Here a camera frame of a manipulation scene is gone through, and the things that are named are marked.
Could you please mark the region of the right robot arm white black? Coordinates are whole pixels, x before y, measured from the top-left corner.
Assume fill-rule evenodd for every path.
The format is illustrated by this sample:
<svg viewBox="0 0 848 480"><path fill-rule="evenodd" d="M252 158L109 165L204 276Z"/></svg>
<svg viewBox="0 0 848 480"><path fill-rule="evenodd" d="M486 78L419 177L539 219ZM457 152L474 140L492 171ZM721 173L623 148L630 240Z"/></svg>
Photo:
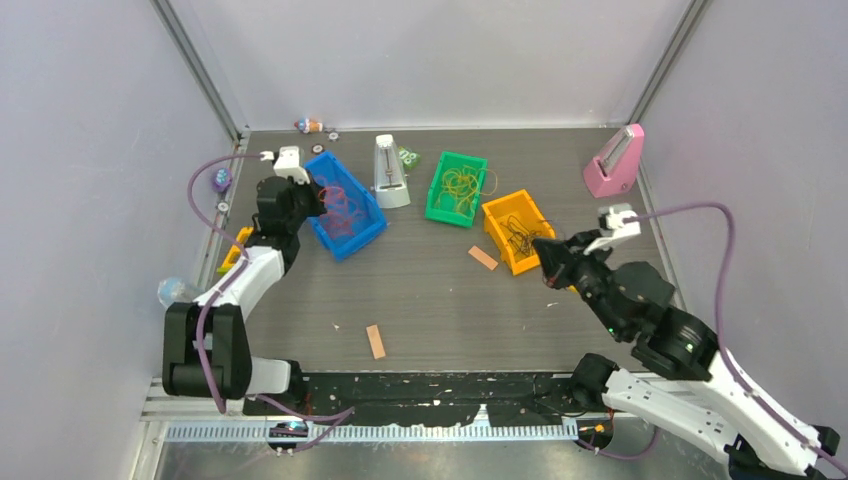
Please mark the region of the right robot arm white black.
<svg viewBox="0 0 848 480"><path fill-rule="evenodd" d="M638 415L727 465L734 479L821 479L818 460L837 453L840 435L776 404L722 354L716 333L673 305L674 286L649 263L611 268L610 249L590 250L598 230L568 240L535 238L545 284L578 294L619 343L659 377L680 382L705 402L693 405L587 353L566 391L584 410Z"/></svg>

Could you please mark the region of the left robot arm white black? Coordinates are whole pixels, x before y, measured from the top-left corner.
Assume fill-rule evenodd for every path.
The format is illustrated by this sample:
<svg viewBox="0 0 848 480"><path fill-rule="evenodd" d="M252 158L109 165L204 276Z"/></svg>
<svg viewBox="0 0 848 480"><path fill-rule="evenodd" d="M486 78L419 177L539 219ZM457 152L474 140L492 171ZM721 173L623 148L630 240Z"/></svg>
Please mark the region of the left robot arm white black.
<svg viewBox="0 0 848 480"><path fill-rule="evenodd" d="M305 405L299 364L254 356L246 321L296 261L301 226L325 213L321 190L312 177L303 183L278 176L259 182L253 230L238 248L236 265L207 292L166 310L161 377L167 394L218 404L268 394L284 414Z"/></svg>

